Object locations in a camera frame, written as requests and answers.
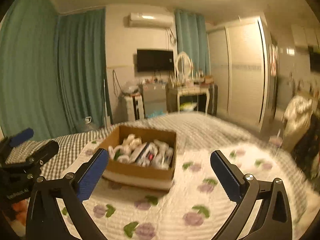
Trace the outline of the white floral quilt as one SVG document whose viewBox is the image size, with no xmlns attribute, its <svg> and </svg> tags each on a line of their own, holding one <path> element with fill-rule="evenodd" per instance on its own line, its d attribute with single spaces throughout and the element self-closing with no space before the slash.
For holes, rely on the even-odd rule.
<svg viewBox="0 0 320 240">
<path fill-rule="evenodd" d="M 293 238 L 310 225 L 319 197 L 290 155 L 259 139 L 239 139 L 219 149 L 244 173 L 281 178 L 288 195 Z M 108 239 L 211 239 L 235 208 L 209 163 L 205 148 L 179 155 L 168 192 L 101 179 L 84 207 Z"/>
</svg>

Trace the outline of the white looped soft toy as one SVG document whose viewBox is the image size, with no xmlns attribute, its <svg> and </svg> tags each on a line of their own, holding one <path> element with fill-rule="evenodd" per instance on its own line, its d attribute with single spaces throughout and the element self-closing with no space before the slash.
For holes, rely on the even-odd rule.
<svg viewBox="0 0 320 240">
<path fill-rule="evenodd" d="M 131 156 L 131 149 L 128 145 L 118 145 L 115 148 L 108 147 L 109 158 L 120 163 L 128 164 Z"/>
</svg>

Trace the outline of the teal window curtain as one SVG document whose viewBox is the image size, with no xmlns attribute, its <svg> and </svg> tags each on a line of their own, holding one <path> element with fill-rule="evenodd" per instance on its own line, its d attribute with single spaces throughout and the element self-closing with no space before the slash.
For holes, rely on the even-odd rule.
<svg viewBox="0 0 320 240">
<path fill-rule="evenodd" d="M 175 11 L 178 53 L 185 52 L 196 70 L 209 74 L 209 49 L 205 18 L 202 14 Z"/>
</svg>

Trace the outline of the grey mini fridge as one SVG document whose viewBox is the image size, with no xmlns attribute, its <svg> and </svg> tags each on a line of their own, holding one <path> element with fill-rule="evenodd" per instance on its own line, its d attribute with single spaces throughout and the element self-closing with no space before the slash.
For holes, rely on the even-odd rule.
<svg viewBox="0 0 320 240">
<path fill-rule="evenodd" d="M 146 118 L 167 114 L 165 85 L 161 83 L 146 83 L 139 85 L 139 88 L 142 93 Z"/>
</svg>

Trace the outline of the white air conditioner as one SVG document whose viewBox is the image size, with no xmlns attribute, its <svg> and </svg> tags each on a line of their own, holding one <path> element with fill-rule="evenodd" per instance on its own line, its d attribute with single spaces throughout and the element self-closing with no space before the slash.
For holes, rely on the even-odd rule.
<svg viewBox="0 0 320 240">
<path fill-rule="evenodd" d="M 129 15 L 130 27 L 153 27 L 153 28 L 171 28 L 174 24 L 174 17 L 165 14 L 145 14 L 132 12 Z"/>
</svg>

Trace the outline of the white louvered wardrobe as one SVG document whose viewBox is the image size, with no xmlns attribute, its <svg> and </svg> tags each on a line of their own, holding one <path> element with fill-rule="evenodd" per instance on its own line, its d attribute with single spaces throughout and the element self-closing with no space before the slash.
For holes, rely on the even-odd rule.
<svg viewBox="0 0 320 240">
<path fill-rule="evenodd" d="M 261 131 L 271 111 L 266 24 L 259 16 L 243 18 L 215 26 L 207 38 L 217 116 Z"/>
</svg>

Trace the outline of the white vanity table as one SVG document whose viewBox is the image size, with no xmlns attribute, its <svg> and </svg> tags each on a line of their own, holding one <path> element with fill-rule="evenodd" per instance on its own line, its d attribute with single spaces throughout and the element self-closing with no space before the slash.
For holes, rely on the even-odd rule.
<svg viewBox="0 0 320 240">
<path fill-rule="evenodd" d="M 216 116 L 217 114 L 217 85 L 208 86 L 194 85 L 192 87 L 172 87 L 167 85 L 167 111 L 179 112 L 182 105 L 182 98 L 196 97 L 196 111 L 203 111 L 206 114 Z"/>
</svg>

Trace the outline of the black wall television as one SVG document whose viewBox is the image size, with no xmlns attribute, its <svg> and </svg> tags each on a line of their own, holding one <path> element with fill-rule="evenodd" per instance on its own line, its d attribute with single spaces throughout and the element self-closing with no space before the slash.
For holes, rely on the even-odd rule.
<svg viewBox="0 0 320 240">
<path fill-rule="evenodd" d="M 161 72 L 174 70 L 174 52 L 172 50 L 137 50 L 138 72 Z"/>
</svg>

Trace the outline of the white clothes pile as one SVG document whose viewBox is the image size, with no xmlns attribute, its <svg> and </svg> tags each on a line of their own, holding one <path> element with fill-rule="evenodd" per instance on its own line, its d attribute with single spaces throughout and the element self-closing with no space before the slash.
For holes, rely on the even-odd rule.
<svg viewBox="0 0 320 240">
<path fill-rule="evenodd" d="M 300 95 L 289 102 L 283 120 L 286 122 L 283 131 L 282 148 L 291 152 L 310 127 L 313 113 L 313 101 Z"/>
</svg>

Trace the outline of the brown cardboard box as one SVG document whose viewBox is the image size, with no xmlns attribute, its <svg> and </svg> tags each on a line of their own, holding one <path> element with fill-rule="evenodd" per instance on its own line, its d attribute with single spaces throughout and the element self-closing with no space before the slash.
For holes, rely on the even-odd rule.
<svg viewBox="0 0 320 240">
<path fill-rule="evenodd" d="M 109 157 L 103 177 L 125 185 L 169 191 L 175 173 L 176 139 L 173 131 L 117 127 L 99 145 Z"/>
</svg>

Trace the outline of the white blue tube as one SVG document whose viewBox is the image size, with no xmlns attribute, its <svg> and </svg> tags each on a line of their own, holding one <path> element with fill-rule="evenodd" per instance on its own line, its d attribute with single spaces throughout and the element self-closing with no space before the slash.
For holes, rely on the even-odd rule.
<svg viewBox="0 0 320 240">
<path fill-rule="evenodd" d="M 174 149 L 170 147 L 166 142 L 154 140 L 154 143 L 158 147 L 158 153 L 156 155 L 156 167 L 167 170 L 171 163 Z"/>
</svg>

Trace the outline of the cream lace cloth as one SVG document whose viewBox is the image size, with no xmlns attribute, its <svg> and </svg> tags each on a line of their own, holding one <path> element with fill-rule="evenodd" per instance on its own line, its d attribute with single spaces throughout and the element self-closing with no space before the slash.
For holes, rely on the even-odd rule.
<svg viewBox="0 0 320 240">
<path fill-rule="evenodd" d="M 134 134 L 129 134 L 122 143 L 123 152 L 129 155 L 133 150 L 142 144 L 142 139 L 137 138 Z"/>
</svg>

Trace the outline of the white drawer cabinet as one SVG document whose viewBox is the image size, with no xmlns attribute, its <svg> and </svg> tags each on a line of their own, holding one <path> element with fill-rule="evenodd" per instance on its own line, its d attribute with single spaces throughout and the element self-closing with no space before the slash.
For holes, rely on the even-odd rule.
<svg viewBox="0 0 320 240">
<path fill-rule="evenodd" d="M 124 120 L 136 121 L 145 119 L 143 98 L 140 94 L 121 98 Z"/>
</svg>

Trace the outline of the white oval vanity mirror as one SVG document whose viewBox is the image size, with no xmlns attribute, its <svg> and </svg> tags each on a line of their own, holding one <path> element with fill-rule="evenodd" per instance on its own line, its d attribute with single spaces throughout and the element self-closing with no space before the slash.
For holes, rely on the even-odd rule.
<svg viewBox="0 0 320 240">
<path fill-rule="evenodd" d="M 184 79 L 184 80 L 192 80 L 193 79 L 193 61 L 192 59 L 188 56 L 187 53 L 181 52 L 177 55 L 176 60 L 175 60 L 175 77 L 177 79 Z"/>
</svg>

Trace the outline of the grey checked bedsheet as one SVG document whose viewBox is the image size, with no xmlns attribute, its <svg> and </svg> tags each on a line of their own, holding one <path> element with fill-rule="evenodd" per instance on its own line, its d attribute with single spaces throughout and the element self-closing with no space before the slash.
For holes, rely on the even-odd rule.
<svg viewBox="0 0 320 240">
<path fill-rule="evenodd" d="M 122 124 L 176 132 L 178 153 L 199 148 L 220 148 L 255 139 L 254 135 L 239 126 L 196 112 L 171 113 Z M 116 124 L 109 128 L 54 138 L 53 140 L 59 144 L 59 152 L 44 164 L 41 168 L 41 175 L 46 179 L 60 178 L 63 170 L 75 162 L 87 143 L 106 138 L 118 126 Z"/>
</svg>

